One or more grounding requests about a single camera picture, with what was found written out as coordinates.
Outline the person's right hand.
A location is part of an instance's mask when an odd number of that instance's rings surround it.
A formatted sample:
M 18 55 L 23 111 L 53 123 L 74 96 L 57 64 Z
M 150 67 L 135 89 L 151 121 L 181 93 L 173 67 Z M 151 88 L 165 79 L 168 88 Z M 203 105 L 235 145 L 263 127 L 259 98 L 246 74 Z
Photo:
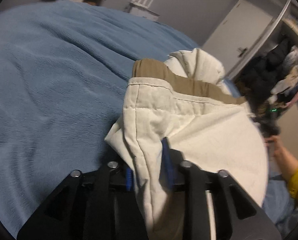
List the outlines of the person's right hand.
M 272 144 L 274 146 L 274 159 L 282 173 L 285 180 L 289 180 L 298 169 L 298 160 L 290 153 L 290 151 L 284 146 L 280 136 L 273 135 L 269 138 L 265 138 L 267 146 Z

